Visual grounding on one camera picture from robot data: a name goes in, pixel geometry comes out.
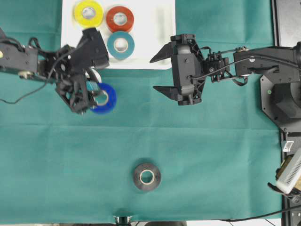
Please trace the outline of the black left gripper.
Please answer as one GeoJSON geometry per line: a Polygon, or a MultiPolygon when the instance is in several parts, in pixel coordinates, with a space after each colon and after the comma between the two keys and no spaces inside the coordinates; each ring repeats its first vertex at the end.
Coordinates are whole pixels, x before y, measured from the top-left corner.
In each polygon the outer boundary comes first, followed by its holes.
{"type": "Polygon", "coordinates": [[[97,106],[97,98],[102,95],[94,69],[109,65],[108,51],[96,28],[82,31],[76,48],[71,49],[59,61],[66,67],[56,82],[55,91],[73,113],[82,114],[97,106]]]}

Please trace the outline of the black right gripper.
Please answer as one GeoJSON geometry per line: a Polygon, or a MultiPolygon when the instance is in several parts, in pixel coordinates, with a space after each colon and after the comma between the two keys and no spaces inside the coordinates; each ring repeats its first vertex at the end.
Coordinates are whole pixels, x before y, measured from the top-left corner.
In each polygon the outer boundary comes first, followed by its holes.
{"type": "Polygon", "coordinates": [[[170,37],[171,42],[165,44],[150,60],[155,63],[171,57],[174,87],[153,86],[153,88],[178,105],[195,105],[202,102],[205,86],[202,62],[204,57],[193,34],[181,34],[170,37]]]}

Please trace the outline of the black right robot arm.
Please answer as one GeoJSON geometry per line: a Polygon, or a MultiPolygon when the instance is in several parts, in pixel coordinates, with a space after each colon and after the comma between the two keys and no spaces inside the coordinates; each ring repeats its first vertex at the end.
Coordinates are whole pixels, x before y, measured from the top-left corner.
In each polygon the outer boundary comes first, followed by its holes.
{"type": "Polygon", "coordinates": [[[233,49],[233,62],[226,51],[213,52],[209,47],[207,56],[198,46],[195,35],[181,34],[170,38],[151,59],[158,62],[170,59],[173,86],[156,86],[178,105],[195,105],[202,101],[206,78],[211,82],[231,80],[239,86],[248,83],[253,74],[260,75],[261,108],[284,133],[301,130],[301,45],[294,47],[271,46],[249,49],[233,49]]]}

